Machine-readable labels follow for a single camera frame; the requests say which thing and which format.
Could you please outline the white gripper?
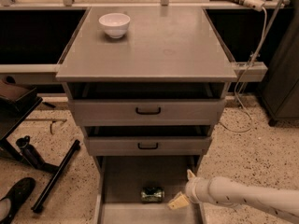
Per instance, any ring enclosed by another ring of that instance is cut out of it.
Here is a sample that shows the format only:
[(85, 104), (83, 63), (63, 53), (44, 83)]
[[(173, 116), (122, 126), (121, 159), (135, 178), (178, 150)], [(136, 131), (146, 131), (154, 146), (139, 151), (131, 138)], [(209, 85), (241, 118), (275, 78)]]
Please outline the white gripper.
[(181, 191), (168, 202), (167, 206), (171, 210), (177, 210), (179, 208), (186, 207), (192, 203), (213, 203), (214, 199), (209, 194), (210, 181), (208, 179), (196, 177), (192, 170), (187, 170), (188, 182), (186, 184), (185, 192)]

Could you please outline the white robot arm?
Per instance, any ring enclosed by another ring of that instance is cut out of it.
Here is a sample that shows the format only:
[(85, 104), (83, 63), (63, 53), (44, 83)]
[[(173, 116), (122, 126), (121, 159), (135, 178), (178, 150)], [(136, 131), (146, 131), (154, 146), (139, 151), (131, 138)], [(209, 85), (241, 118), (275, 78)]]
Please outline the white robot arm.
[(190, 169), (187, 178), (185, 192), (180, 191), (168, 203), (170, 209), (176, 210), (190, 203), (211, 203), (230, 208), (244, 204), (291, 224), (299, 224), (298, 190), (248, 186), (223, 176), (204, 179)]

